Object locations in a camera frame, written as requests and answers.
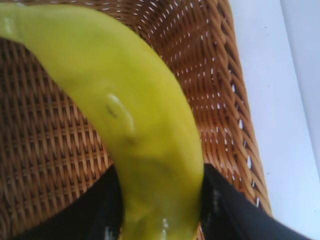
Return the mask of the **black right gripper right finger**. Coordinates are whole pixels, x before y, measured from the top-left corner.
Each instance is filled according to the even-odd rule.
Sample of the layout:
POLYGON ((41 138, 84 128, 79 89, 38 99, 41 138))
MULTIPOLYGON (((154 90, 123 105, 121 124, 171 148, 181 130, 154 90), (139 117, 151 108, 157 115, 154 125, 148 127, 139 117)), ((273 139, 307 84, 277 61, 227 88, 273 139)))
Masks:
POLYGON ((200 224, 206 240, 306 240, 237 191, 211 164, 204 164, 200 224))

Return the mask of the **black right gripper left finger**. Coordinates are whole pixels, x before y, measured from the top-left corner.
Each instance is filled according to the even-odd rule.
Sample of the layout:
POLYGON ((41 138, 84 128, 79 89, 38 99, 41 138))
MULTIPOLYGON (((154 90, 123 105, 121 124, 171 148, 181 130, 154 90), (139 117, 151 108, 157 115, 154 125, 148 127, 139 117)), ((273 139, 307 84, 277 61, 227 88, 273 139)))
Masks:
POLYGON ((114 165, 75 202, 14 240, 118 240, 123 202, 114 165))

